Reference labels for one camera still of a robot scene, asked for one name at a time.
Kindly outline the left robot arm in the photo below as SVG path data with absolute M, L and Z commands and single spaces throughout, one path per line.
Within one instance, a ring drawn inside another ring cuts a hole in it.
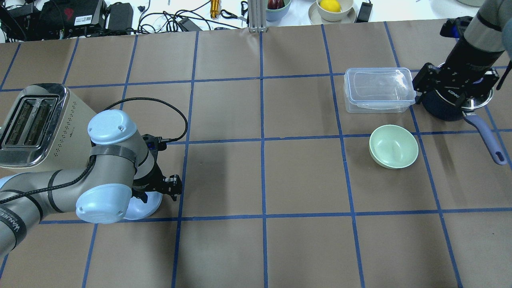
M 1 179 L 1 256 L 9 254 L 45 217 L 75 212 L 92 224 L 126 217 L 132 197 L 147 192 L 176 199 L 178 175 L 165 177 L 154 151 L 127 113 L 112 109 L 95 115 L 87 127 L 93 146 L 85 168 L 26 172 Z

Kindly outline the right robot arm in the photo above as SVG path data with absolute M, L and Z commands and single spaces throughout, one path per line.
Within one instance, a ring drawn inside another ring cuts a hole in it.
M 488 94 L 498 81 L 491 67 L 505 52 L 511 51 L 506 38 L 511 32 L 510 0 L 486 0 L 439 67 L 426 63 L 413 79 L 419 92 L 416 103 L 429 93 L 459 109 L 473 110 L 487 104 Z

